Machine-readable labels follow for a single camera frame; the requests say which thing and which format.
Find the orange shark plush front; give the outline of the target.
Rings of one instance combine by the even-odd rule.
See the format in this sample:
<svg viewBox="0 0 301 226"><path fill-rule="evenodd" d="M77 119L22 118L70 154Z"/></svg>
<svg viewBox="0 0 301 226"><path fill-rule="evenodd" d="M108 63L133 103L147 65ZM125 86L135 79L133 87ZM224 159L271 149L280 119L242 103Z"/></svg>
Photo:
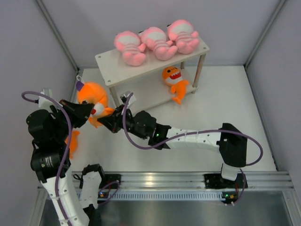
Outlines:
<svg viewBox="0 0 301 226"><path fill-rule="evenodd" d="M183 79L181 70L175 66L166 67L162 71L162 79L174 95L172 100L181 105L186 95L186 87L189 85L189 82Z"/></svg>

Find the pink plush toy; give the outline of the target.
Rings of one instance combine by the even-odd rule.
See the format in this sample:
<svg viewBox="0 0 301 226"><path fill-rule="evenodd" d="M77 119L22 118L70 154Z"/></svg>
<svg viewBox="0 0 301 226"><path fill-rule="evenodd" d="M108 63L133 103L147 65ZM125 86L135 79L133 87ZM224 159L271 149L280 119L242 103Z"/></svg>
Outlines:
<svg viewBox="0 0 301 226"><path fill-rule="evenodd" d="M160 28L149 27L139 32L138 36L159 60L169 60L178 51L178 47L173 45L171 40L167 40L166 33Z"/></svg>
<svg viewBox="0 0 301 226"><path fill-rule="evenodd" d="M178 52L181 54L190 54L199 45L198 32L190 22L183 19L169 24L167 26L167 35L178 47Z"/></svg>
<svg viewBox="0 0 301 226"><path fill-rule="evenodd" d="M140 37L131 32L120 32L115 36L114 46L121 53L122 59L127 65L140 66L146 60L144 53L146 45L142 43Z"/></svg>

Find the orange shark plush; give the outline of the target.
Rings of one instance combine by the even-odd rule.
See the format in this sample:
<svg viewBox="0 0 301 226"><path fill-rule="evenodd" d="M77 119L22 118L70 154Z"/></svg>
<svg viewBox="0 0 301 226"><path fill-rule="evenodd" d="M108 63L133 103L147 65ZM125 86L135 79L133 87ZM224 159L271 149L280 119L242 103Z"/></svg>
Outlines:
<svg viewBox="0 0 301 226"><path fill-rule="evenodd" d="M114 112L113 108L109 107L109 98L103 87L96 82L84 82L81 76L77 76L76 83L77 101L80 104L93 104L94 108L89 116L89 122L95 128L102 126L98 119L109 116Z"/></svg>
<svg viewBox="0 0 301 226"><path fill-rule="evenodd" d="M72 159L74 154L78 149L78 136L80 132L78 130L73 130L71 133L71 142L69 146L69 158Z"/></svg>
<svg viewBox="0 0 301 226"><path fill-rule="evenodd" d="M162 71L162 79L174 95L172 100L181 105L186 95L186 87L189 85L189 82L183 79L181 70L175 66L166 67Z"/></svg>

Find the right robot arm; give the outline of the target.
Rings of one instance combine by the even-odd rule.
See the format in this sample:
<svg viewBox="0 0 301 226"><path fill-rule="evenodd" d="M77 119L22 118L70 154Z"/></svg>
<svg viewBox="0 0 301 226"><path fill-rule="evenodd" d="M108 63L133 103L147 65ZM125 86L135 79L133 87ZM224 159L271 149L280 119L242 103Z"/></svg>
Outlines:
<svg viewBox="0 0 301 226"><path fill-rule="evenodd" d="M225 187L232 186L239 169L246 166L247 138L230 123L223 123L221 128L208 132L178 129L157 123L146 111L132 115L123 105L112 114L99 118L98 122L112 133L122 129L127 137L132 134L147 139L145 149L191 148L219 153L223 160L219 180Z"/></svg>

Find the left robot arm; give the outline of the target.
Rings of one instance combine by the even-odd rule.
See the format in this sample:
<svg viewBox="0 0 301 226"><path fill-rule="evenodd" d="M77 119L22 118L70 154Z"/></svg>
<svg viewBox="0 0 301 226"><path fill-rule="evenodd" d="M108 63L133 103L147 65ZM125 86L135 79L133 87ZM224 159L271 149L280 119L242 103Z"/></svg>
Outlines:
<svg viewBox="0 0 301 226"><path fill-rule="evenodd" d="M69 132L88 120L93 104L75 104L65 100L61 108L31 113L26 123L33 137L31 169L48 192L62 226L91 226L96 219L98 190L106 184L99 164L88 165L82 171L81 194L73 185L70 149L65 143Z"/></svg>

